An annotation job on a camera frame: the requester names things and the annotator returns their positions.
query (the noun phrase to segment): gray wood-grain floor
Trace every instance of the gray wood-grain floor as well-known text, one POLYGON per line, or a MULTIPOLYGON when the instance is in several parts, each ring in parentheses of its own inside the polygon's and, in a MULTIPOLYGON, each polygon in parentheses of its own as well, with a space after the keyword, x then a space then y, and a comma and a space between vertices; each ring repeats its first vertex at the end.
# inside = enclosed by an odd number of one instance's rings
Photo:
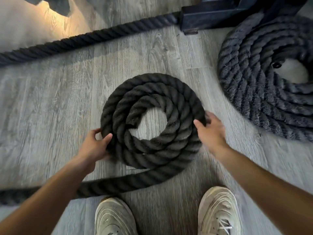
MULTIPOLYGON (((312 15, 311 3, 302 13, 312 15)), ((179 11, 198 0, 0 0, 0 51, 179 11)), ((313 144, 288 141, 256 128, 227 101, 217 81, 219 48, 230 29, 184 36, 168 27, 33 63, 0 69, 0 188, 43 184, 77 152, 102 107, 123 81, 166 73, 187 83, 224 122, 235 149, 284 180, 313 193, 313 144)), ((152 138, 165 127, 150 110, 133 134, 152 138)), ((86 180, 137 170, 99 162, 86 180)), ((243 233, 279 234, 228 172, 202 149, 180 175, 148 189, 122 194, 140 234, 196 234, 197 209, 211 186, 236 195, 243 233)), ((98 198, 70 202, 53 234, 94 233, 98 198)), ((0 220, 15 208, 2 206, 0 220)))

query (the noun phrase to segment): rope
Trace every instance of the rope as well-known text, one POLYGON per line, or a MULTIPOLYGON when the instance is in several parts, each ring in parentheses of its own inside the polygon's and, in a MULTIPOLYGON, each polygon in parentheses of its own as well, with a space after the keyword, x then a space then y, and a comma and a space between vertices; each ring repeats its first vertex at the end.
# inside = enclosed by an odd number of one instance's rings
POLYGON ((0 67, 16 63, 24 63, 36 59, 43 59, 56 54, 61 54, 82 47, 91 46, 112 39, 142 33, 166 26, 178 24, 180 12, 173 12, 166 15, 150 17, 113 26, 108 29, 95 30, 86 34, 81 34, 66 39, 38 44, 29 48, 20 48, 11 52, 0 53, 0 67))
MULTIPOLYGON (((179 79, 154 73, 128 79, 115 89, 104 105, 101 134, 113 138, 108 150, 124 164, 150 169, 138 174, 83 182, 76 198, 113 195, 162 183, 180 173, 194 159, 201 142, 193 120, 205 124, 201 101, 179 79), (151 140, 139 140, 128 129, 136 128, 146 110, 161 108, 167 118, 165 130, 151 140)), ((14 205, 39 187, 0 191, 0 204, 14 205)))
POLYGON ((280 16, 259 25, 262 18, 260 13, 251 15, 225 39, 218 60, 221 86, 256 126, 313 142, 313 83, 291 83, 273 67, 297 59, 313 77, 313 21, 280 16))

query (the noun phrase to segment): left hand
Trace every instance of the left hand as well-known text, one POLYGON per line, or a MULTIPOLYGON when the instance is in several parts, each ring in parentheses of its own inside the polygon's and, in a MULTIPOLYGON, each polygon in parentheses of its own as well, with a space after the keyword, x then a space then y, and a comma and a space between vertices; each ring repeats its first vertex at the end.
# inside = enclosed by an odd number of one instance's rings
POLYGON ((107 145, 112 139, 112 134, 108 134, 101 140, 96 140, 96 134, 100 133, 101 129, 97 128, 90 130, 81 145, 78 154, 72 160, 79 166, 83 167, 86 174, 92 173, 96 166, 96 161, 103 158, 108 158, 108 154, 105 151, 107 145))

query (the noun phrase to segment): sneaker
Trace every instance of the sneaker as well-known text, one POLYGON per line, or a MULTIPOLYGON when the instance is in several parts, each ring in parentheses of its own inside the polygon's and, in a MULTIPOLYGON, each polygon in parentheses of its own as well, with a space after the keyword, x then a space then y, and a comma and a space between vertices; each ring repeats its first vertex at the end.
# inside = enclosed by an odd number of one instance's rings
POLYGON ((209 189, 198 210, 199 235, 241 235, 241 221, 233 193, 220 186, 209 189))
POLYGON ((104 199, 96 210, 95 233, 96 235, 138 235, 131 209, 119 198, 104 199))

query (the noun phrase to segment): white sneaker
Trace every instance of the white sneaker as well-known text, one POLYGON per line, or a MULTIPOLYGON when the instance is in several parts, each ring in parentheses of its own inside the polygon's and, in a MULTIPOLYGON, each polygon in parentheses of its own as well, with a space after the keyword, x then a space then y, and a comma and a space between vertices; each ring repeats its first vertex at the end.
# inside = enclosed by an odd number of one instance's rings
POLYGON ((127 204, 119 198, 100 202, 95 217, 96 235, 138 235, 136 222, 127 204))
POLYGON ((209 189, 198 210, 199 235, 241 235, 241 221, 233 193, 220 186, 209 189))

